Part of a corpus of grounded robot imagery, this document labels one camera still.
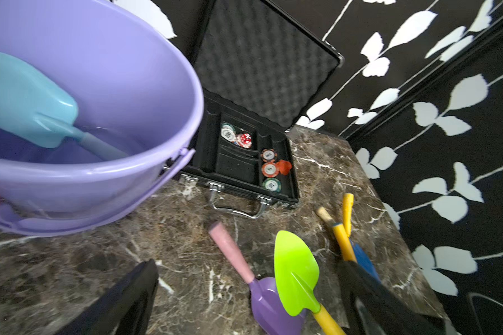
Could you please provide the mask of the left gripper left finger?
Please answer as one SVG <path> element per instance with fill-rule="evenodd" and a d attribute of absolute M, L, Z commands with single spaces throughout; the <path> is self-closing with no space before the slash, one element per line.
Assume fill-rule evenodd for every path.
<path fill-rule="evenodd" d="M 141 262 L 58 334 L 146 334 L 158 288 L 154 260 Z"/>

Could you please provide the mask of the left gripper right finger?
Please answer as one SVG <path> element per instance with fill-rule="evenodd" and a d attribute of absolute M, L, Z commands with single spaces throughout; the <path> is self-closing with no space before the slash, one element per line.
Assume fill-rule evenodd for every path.
<path fill-rule="evenodd" d="M 446 334 L 443 319 L 413 312 L 352 261 L 338 262 L 349 334 Z"/>

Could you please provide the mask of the green trowel yellow handle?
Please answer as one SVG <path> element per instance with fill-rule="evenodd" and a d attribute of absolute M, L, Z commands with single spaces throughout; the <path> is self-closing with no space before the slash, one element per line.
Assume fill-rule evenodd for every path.
<path fill-rule="evenodd" d="M 277 233 L 274 269 L 280 301 L 290 316 L 296 317 L 307 309 L 325 334 L 345 333 L 314 295 L 320 275 L 319 266 L 299 236 L 286 230 Z"/>

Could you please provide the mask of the purple shovel pink handle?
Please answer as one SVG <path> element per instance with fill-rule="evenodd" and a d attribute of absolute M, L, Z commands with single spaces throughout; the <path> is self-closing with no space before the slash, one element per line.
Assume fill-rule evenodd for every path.
<path fill-rule="evenodd" d="M 306 314 L 290 316 L 284 309 L 273 277 L 258 280 L 247 264 L 237 244 L 221 222 L 210 226 L 209 234 L 225 258 L 249 286 L 251 310 L 255 321 L 267 333 L 274 335 L 300 334 Z"/>

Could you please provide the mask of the light blue toy shovel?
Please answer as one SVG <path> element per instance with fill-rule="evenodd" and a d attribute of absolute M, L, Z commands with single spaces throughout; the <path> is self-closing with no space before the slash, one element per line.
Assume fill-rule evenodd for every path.
<path fill-rule="evenodd" d="M 105 161 L 125 152 L 74 126 L 75 99 L 31 64 L 0 52 L 0 129 L 42 148 L 55 149 L 65 138 Z"/>

